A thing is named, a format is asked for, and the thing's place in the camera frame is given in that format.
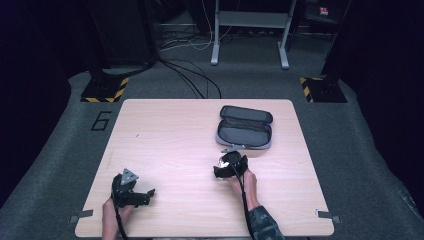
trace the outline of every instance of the black curtain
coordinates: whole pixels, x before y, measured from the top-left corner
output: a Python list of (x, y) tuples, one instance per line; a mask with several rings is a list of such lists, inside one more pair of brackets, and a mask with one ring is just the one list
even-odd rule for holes
[(357, 94), (389, 169), (424, 215), (424, 2), (354, 0), (323, 68)]
[[(94, 29), (84, 1), (71, 2)], [(87, 70), (63, 6), (63, 1), (53, 0), (0, 3), (0, 206), (36, 159), (66, 108), (71, 94), (68, 79)], [(95, 34), (93, 31), (88, 37), (93, 46), (101, 46)], [(102, 51), (96, 47), (94, 51), (106, 65)]]

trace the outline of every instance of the wooden table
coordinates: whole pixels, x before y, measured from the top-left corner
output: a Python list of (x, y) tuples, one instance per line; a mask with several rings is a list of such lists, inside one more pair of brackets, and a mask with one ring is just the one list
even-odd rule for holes
[(223, 105), (269, 111), (272, 146), (242, 150), (258, 178), (258, 198), (286, 236), (328, 236), (328, 211), (293, 104), (289, 100), (126, 100), (115, 123), (84, 210), (79, 237), (101, 236), (102, 204), (114, 176), (128, 168), (135, 192), (155, 188), (150, 205), (135, 209), (125, 225), (132, 237), (247, 237), (242, 201), (213, 166), (226, 148), (215, 141)]

